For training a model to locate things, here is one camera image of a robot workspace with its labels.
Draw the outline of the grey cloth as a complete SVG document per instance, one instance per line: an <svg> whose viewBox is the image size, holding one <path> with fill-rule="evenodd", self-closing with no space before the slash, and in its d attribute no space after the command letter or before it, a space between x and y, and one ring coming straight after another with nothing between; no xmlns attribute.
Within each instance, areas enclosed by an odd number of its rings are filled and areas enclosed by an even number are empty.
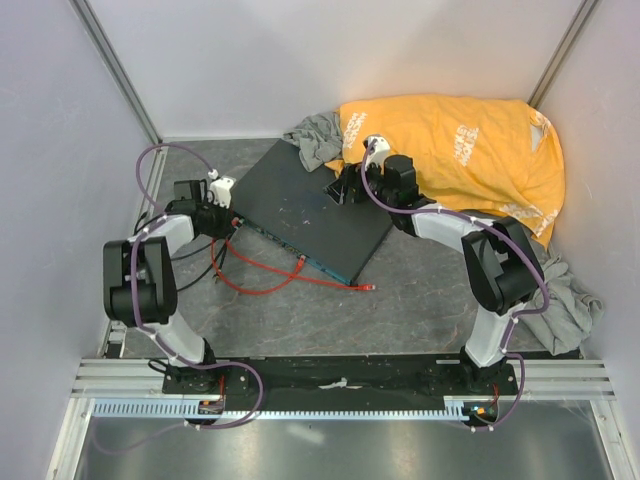
<svg viewBox="0 0 640 480"><path fill-rule="evenodd" d="M341 156L343 136L337 111L313 114L287 130L282 140L299 149L303 168L313 172Z"/></svg>
<svg viewBox="0 0 640 480"><path fill-rule="evenodd" d="M577 349L590 337L605 311L604 302L589 293L559 255L542 265L549 293L548 308L521 320L553 356Z"/></svg>

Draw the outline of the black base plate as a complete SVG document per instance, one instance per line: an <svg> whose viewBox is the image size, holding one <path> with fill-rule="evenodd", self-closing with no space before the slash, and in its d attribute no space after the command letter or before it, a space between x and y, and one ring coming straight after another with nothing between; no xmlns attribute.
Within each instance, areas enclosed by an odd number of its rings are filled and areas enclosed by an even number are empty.
<svg viewBox="0 0 640 480"><path fill-rule="evenodd" d="M148 365L163 374L163 393L220 394L228 411L440 410L447 396L494 398L518 391L506 361L479 370L452 354L235 358L214 370L159 359Z"/></svg>

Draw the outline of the dark grey network switch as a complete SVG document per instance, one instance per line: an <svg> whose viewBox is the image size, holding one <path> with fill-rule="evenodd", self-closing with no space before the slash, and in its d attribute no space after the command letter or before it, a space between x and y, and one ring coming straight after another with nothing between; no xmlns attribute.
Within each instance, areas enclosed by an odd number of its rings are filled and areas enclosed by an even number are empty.
<svg viewBox="0 0 640 480"><path fill-rule="evenodd" d="M392 228L372 202L336 204L324 188L334 172L304 169L299 149L277 141L232 188L244 224L349 286Z"/></svg>

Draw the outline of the yellow printed fabric bag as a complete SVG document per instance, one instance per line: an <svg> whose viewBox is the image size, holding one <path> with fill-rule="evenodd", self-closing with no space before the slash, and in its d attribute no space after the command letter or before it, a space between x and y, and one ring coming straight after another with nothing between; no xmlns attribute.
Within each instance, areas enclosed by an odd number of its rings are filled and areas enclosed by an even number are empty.
<svg viewBox="0 0 640 480"><path fill-rule="evenodd" d="M543 247L564 204L565 171L551 122L522 100L437 94L360 100L339 108L341 172L378 134L413 160L421 193L450 210L511 216Z"/></svg>

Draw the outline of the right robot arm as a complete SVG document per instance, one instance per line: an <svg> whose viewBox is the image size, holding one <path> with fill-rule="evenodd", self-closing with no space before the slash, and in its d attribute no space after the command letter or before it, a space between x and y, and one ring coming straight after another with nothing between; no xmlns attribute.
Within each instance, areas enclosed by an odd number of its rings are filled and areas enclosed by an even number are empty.
<svg viewBox="0 0 640 480"><path fill-rule="evenodd" d="M324 192L339 205L369 199L390 214L397 229L463 254L478 309L457 377L465 391L483 392L505 363L518 318L549 305L544 272L523 225L512 217L493 221L445 209L420 193L407 156L392 155L382 166L369 160L365 164L365 171L358 164L346 166ZM542 306L528 309L537 293Z"/></svg>

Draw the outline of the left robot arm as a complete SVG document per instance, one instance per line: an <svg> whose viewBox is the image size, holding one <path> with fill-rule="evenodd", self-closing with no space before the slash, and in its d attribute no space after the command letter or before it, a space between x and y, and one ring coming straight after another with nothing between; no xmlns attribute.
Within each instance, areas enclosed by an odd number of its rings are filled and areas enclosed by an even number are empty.
<svg viewBox="0 0 640 480"><path fill-rule="evenodd" d="M232 233L234 184L227 176L177 182L175 198L151 223L103 247L106 315L145 334L170 364L187 367L185 382L198 393L215 389L220 371L209 343L178 310L172 257L200 236L220 240Z"/></svg>

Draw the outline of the grey cloth at back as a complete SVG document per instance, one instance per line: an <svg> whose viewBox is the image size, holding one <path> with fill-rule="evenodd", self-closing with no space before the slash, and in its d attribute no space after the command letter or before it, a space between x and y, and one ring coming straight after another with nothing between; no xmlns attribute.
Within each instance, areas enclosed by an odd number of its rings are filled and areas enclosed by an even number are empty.
<svg viewBox="0 0 640 480"><path fill-rule="evenodd" d="M282 140L299 149L303 168L313 172L341 156L343 136L337 111L313 114L287 130Z"/></svg>

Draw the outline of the grey cloth at right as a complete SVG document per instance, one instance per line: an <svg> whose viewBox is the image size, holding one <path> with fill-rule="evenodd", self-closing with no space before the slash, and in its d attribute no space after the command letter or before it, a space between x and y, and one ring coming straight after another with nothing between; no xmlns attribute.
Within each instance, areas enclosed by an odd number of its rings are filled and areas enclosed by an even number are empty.
<svg viewBox="0 0 640 480"><path fill-rule="evenodd" d="M559 255L542 265L549 293L548 308L521 320L553 356L577 349L590 337L605 311L604 302L589 293Z"/></svg>

